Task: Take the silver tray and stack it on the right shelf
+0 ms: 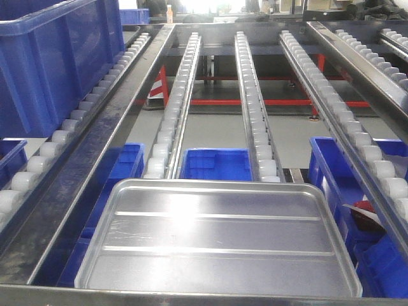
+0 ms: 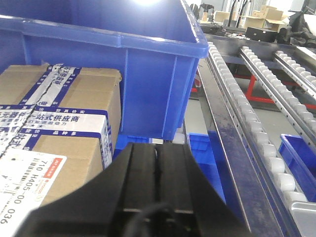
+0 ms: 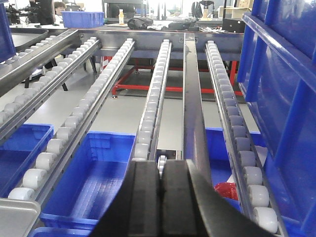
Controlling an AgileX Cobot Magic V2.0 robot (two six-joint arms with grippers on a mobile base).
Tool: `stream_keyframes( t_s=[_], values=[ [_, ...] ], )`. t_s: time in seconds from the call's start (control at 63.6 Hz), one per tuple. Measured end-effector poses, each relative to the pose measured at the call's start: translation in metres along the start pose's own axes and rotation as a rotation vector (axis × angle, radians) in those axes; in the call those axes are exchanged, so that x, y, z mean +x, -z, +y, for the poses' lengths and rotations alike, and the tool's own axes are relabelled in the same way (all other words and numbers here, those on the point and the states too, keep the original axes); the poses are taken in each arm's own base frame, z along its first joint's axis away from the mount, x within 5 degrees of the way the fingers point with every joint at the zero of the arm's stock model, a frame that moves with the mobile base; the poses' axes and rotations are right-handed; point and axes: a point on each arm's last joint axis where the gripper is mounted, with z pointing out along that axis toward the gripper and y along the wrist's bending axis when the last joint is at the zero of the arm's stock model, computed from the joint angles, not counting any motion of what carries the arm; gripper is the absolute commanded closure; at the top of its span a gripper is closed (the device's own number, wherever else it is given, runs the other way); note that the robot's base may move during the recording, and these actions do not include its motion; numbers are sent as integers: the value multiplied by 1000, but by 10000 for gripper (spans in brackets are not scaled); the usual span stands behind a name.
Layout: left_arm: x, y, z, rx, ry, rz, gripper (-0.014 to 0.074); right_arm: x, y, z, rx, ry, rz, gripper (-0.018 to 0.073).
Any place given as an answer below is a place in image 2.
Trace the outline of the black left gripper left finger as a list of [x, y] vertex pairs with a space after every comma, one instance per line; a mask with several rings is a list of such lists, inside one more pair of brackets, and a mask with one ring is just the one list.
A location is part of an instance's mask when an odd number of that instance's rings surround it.
[[32, 211], [18, 237], [152, 237], [155, 234], [154, 145], [130, 144], [76, 191]]

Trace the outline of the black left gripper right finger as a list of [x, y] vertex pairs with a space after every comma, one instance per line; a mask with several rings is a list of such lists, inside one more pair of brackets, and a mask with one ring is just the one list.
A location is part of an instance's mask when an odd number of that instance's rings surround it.
[[188, 145], [157, 145], [159, 197], [171, 204], [182, 237], [246, 237], [248, 229], [211, 186]]

